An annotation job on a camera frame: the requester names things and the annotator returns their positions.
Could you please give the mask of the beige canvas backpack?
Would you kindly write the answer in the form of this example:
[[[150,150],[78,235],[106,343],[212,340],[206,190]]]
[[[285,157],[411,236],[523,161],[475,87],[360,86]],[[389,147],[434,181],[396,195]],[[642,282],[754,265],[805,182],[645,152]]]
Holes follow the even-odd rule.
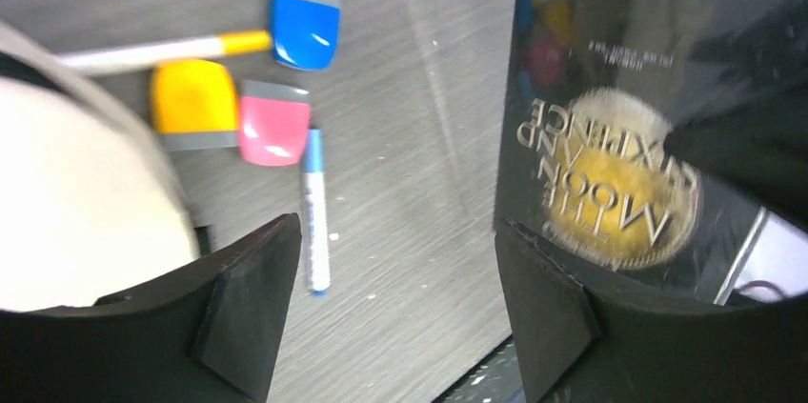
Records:
[[[142,119],[1,28],[1,307],[87,307],[200,256],[172,162]]]

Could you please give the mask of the blue capped white marker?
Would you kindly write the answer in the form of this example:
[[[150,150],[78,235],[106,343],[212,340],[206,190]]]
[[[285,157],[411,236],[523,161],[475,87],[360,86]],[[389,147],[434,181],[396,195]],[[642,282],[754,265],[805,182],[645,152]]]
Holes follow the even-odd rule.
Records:
[[[322,133],[308,129],[302,160],[303,192],[308,224],[308,276],[310,291],[324,296],[331,286],[329,233]]]

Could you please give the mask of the pink eraser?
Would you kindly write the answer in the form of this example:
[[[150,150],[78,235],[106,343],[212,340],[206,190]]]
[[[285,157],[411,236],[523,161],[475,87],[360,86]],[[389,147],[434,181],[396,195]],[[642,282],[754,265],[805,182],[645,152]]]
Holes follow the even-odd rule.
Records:
[[[298,163],[312,113],[308,91],[246,80],[240,88],[239,111],[239,149],[245,161],[263,167]]]

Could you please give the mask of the blue small eraser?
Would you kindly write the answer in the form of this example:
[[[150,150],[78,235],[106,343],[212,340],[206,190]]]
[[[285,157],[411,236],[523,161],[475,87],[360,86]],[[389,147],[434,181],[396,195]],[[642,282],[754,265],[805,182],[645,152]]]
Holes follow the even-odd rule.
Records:
[[[332,63],[340,33],[341,0],[271,0],[275,61],[303,71]]]

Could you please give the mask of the yellow capped white marker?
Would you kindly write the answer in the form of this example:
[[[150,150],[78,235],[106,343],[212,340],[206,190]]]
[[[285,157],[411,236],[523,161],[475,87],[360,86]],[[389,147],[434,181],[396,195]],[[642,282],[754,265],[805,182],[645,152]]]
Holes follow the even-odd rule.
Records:
[[[273,46],[267,30],[246,30],[217,35],[57,54],[65,66],[88,76],[104,76],[153,68],[186,59],[216,59],[261,52]]]

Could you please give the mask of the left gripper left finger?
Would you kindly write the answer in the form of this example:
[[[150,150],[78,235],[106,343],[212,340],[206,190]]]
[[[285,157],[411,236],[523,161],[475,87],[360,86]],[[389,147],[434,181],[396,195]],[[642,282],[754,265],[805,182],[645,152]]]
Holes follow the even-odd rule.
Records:
[[[1,315],[5,402],[263,402],[301,250],[295,213],[150,281]]]

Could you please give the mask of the yellow orange eraser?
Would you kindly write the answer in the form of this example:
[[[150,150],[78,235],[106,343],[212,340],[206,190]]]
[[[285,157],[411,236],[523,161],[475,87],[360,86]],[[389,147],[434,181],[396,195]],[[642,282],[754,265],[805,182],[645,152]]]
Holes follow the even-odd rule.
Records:
[[[228,69],[200,59],[157,66],[151,78],[151,119],[167,151],[236,147],[237,95]]]

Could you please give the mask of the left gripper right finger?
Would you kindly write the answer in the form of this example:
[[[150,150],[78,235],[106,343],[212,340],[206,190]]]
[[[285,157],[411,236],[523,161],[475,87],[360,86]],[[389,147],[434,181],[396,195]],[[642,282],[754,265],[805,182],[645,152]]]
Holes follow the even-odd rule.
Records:
[[[807,299],[680,298],[499,224],[495,253],[530,402],[803,402]]]

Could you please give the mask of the black hardcover book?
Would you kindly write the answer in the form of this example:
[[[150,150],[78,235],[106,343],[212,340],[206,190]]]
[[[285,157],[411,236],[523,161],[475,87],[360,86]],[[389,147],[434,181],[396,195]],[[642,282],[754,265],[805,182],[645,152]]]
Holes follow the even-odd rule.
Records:
[[[807,78],[807,0],[515,0],[495,214],[707,303],[807,291],[807,235],[664,150]]]

